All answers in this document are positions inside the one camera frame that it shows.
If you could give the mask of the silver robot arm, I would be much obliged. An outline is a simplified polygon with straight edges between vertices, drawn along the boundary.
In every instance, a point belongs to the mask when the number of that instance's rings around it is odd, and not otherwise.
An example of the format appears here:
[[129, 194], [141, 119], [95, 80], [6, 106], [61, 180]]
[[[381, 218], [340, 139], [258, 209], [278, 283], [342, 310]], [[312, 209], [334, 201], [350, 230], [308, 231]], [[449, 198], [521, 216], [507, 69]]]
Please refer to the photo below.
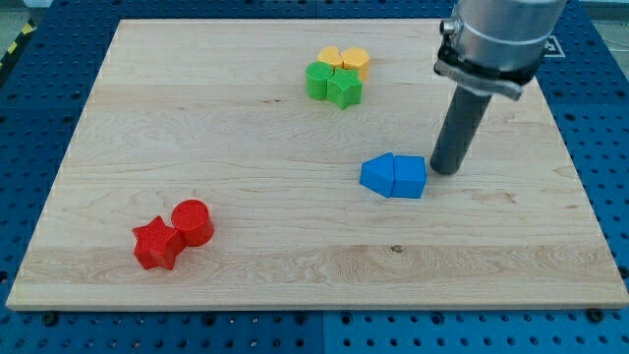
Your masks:
[[565, 0], [459, 0], [439, 24], [434, 71], [479, 96], [520, 98]]

